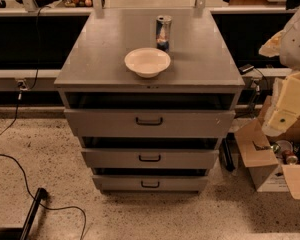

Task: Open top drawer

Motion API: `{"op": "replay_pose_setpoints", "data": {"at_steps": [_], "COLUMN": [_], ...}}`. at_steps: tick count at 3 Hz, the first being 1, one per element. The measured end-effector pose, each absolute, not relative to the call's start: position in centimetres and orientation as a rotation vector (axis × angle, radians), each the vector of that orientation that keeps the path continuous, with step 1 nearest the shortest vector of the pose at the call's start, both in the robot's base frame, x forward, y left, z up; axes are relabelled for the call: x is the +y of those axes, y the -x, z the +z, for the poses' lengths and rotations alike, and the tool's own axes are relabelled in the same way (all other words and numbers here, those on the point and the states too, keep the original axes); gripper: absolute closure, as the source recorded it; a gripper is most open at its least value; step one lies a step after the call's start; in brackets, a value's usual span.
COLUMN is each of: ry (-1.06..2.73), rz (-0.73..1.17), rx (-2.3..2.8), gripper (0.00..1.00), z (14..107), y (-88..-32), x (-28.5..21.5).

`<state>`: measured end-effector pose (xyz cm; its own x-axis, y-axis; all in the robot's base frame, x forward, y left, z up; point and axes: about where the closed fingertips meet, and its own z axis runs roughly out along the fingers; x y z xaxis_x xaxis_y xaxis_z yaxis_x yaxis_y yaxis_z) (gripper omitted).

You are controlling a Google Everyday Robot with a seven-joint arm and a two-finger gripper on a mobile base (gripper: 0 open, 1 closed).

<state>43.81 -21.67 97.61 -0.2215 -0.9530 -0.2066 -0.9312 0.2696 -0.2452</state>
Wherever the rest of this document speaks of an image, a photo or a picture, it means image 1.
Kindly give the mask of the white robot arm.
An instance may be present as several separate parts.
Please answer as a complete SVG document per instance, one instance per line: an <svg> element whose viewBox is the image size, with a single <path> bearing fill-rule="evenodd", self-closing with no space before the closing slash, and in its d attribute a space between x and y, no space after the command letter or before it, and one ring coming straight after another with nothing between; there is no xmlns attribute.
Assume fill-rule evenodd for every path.
<svg viewBox="0 0 300 240"><path fill-rule="evenodd" d="M285 27L259 49L265 57L278 56L280 63L292 70L273 86L271 105L262 131L275 137L285 133L300 117L300 7Z"/></svg>

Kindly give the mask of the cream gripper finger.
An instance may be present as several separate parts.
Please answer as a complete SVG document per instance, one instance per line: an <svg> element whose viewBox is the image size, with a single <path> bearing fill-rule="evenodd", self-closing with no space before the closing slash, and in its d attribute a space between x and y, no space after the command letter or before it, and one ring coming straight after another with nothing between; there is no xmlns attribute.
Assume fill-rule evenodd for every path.
<svg viewBox="0 0 300 240"><path fill-rule="evenodd" d="M285 133L300 117L300 71L292 72L284 79L276 78L271 104L262 131L276 137Z"/></svg>
<svg viewBox="0 0 300 240"><path fill-rule="evenodd" d="M281 41L283 31L279 31L274 34L270 39L266 41L259 49L259 54L265 57L279 56L281 52Z"/></svg>

